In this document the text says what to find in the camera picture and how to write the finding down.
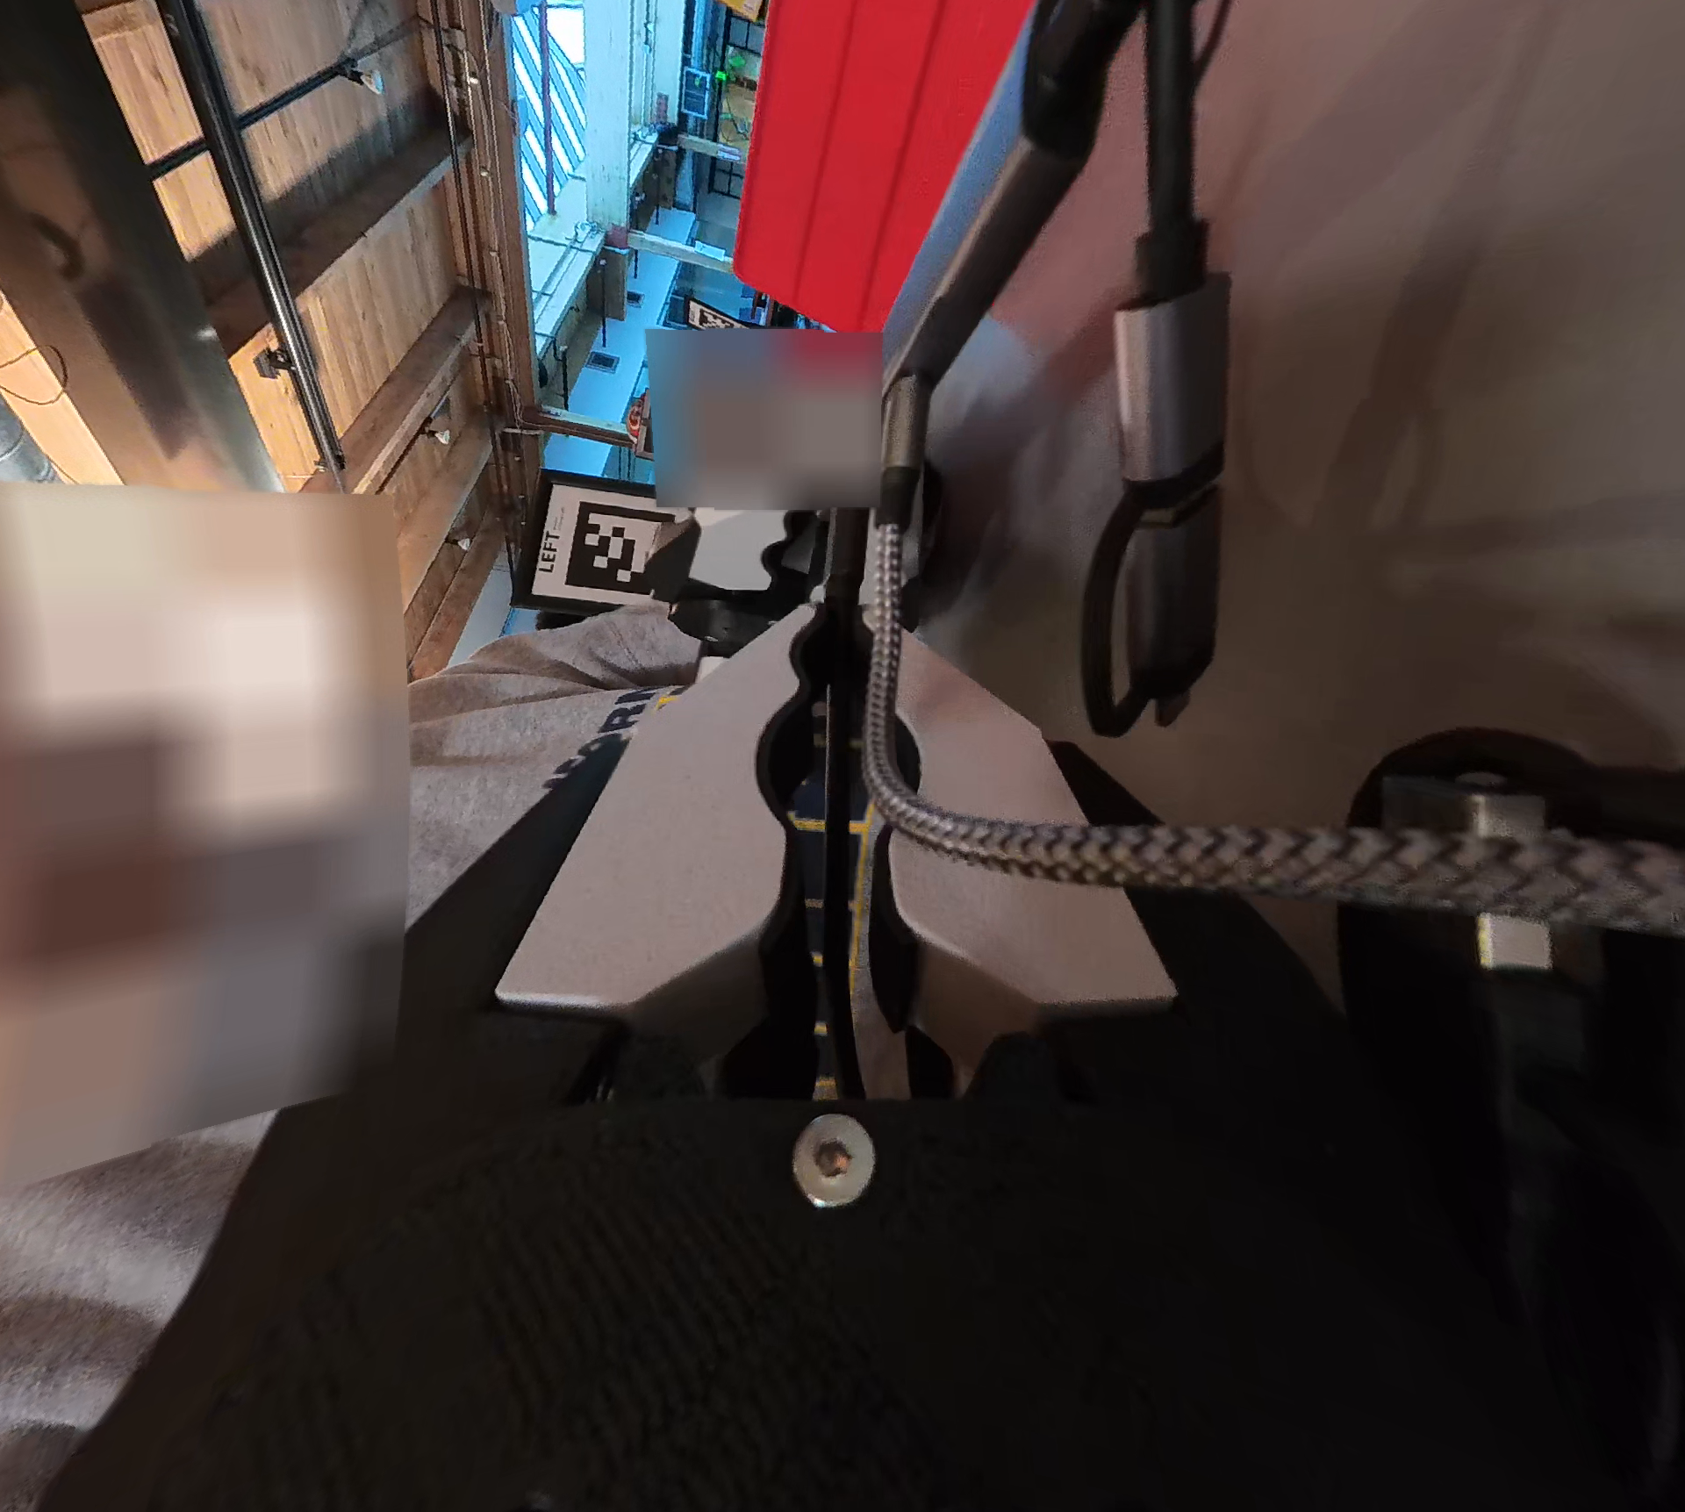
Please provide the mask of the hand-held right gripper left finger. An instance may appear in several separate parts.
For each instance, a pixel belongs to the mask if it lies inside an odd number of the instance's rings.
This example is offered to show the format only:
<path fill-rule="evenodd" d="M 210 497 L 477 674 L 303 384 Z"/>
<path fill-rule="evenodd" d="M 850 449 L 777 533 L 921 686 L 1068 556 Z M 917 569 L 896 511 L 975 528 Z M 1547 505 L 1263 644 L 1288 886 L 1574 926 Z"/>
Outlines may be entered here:
<path fill-rule="evenodd" d="M 814 607 L 633 730 L 494 986 L 508 1011 L 612 1021 L 724 1060 L 757 1028 L 808 1044 L 801 860 L 775 735 L 808 742 Z"/>

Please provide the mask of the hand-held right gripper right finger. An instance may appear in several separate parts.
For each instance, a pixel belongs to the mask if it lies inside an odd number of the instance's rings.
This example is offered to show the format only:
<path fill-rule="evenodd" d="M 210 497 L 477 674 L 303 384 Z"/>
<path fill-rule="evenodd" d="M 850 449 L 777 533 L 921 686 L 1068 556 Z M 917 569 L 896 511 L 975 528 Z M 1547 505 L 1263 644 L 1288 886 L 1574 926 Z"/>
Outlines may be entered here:
<path fill-rule="evenodd" d="M 894 754 L 915 793 L 952 814 L 1079 818 L 1042 733 L 910 633 L 900 637 Z M 1038 1032 L 1173 1000 L 1123 891 L 966 865 L 875 821 L 868 979 L 889 1030 Z"/>

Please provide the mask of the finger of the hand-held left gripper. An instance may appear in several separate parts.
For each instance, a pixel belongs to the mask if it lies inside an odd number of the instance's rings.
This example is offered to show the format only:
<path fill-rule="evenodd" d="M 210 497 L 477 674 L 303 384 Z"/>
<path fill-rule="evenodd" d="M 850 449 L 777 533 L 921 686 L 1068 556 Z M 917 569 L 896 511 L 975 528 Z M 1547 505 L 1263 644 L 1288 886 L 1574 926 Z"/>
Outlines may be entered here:
<path fill-rule="evenodd" d="M 696 539 L 684 577 L 691 590 L 768 611 L 789 611 L 810 597 L 826 512 L 696 509 L 691 519 Z"/>

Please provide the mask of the large red bin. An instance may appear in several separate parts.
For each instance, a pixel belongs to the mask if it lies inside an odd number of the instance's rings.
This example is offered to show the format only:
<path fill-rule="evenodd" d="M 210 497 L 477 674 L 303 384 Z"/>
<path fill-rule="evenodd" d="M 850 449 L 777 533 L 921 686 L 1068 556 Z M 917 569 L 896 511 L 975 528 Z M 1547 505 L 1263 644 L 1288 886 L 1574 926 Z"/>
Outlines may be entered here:
<path fill-rule="evenodd" d="M 1035 2 L 768 0 L 736 277 L 882 332 Z"/>

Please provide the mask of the black mount with metal bracket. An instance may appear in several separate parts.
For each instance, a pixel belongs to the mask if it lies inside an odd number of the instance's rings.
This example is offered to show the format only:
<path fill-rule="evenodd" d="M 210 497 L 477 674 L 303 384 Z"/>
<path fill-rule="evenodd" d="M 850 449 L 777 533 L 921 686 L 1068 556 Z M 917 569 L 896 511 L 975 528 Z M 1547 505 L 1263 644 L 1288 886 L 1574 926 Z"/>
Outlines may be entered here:
<path fill-rule="evenodd" d="M 1632 1509 L 1681 1509 L 1681 940 L 1358 907 L 1335 937 L 1460 1247 Z"/>

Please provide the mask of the grey usb hub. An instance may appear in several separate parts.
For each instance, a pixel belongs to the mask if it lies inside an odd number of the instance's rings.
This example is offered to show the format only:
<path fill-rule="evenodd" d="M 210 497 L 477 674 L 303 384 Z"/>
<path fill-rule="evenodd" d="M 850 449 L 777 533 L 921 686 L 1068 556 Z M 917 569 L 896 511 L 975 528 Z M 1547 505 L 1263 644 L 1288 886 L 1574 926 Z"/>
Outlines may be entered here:
<path fill-rule="evenodd" d="M 936 386 L 1093 151 L 1145 0 L 1035 0 L 882 325 L 882 386 Z"/>

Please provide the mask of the person's grey sweatshirt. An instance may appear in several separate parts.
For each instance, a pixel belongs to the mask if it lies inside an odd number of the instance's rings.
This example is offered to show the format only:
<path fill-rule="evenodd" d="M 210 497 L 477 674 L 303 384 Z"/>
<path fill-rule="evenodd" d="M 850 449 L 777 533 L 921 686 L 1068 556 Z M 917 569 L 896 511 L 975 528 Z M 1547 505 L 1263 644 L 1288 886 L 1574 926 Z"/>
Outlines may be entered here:
<path fill-rule="evenodd" d="M 496 639 L 408 690 L 406 919 L 420 914 L 584 753 L 689 688 L 701 646 L 661 614 L 615 611 Z M 164 1140 L 3 1196 L 3 1509 L 36 1509 L 155 1349 L 178 1307 L 183 1363 L 143 1391 L 127 1463 L 89 1509 L 143 1493 L 176 1407 L 199 1405 L 282 1303 L 412 1218 L 457 1154 L 550 1114 L 589 1033 L 508 1018 L 475 1033 L 473 937 L 422 979 L 419 1058 L 343 1102 Z"/>

